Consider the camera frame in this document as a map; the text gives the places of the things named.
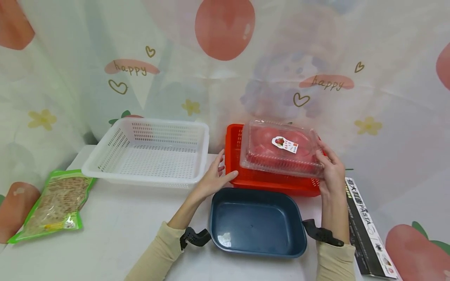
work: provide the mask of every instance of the table surface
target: table surface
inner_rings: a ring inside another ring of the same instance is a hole
[[[85,146],[68,169],[80,169],[95,146]],[[208,155],[208,165],[215,155]],[[0,254],[0,279],[8,281],[121,281],[155,237],[162,221],[169,221],[187,191],[111,184],[99,179],[81,210],[84,229],[61,231],[43,238],[7,245]],[[294,197],[303,219],[320,224],[320,197]],[[207,228],[211,197],[203,202],[190,224]],[[167,281],[295,280],[313,281],[317,251],[308,237],[298,259],[276,259],[225,253],[211,242],[189,245],[169,271]],[[355,262],[357,280],[362,278]]]

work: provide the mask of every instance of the hand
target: hand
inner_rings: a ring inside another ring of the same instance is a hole
[[[327,154],[323,155],[320,150],[315,155],[324,166],[325,182],[320,183],[320,193],[322,195],[340,196],[345,195],[345,167],[339,160],[336,153],[324,142],[319,140],[319,145]]]
[[[191,195],[195,196],[197,199],[205,200],[208,196],[218,192],[227,182],[238,176],[238,172],[233,171],[224,177],[221,177],[223,170],[225,169],[224,166],[219,167],[220,163],[224,160],[223,155],[224,150],[222,149],[216,159],[211,163],[211,166],[208,171],[206,171],[203,178],[194,188]]]

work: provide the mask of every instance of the green packaging bag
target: green packaging bag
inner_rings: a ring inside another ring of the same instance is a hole
[[[96,178],[88,178],[81,170],[53,171],[45,182],[41,196],[34,204],[23,230],[8,240],[15,244],[63,229],[83,228],[79,210],[87,200]]]

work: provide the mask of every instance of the navy baking tray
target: navy baking tray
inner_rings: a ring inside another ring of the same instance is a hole
[[[297,204],[277,192],[221,189],[212,199],[209,232],[227,252],[297,258],[306,250]]]

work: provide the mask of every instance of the strawberry label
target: strawberry label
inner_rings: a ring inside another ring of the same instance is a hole
[[[275,137],[272,139],[272,144],[275,145],[278,148],[287,150],[292,153],[297,153],[298,143],[291,142],[290,140],[287,140],[283,137]]]

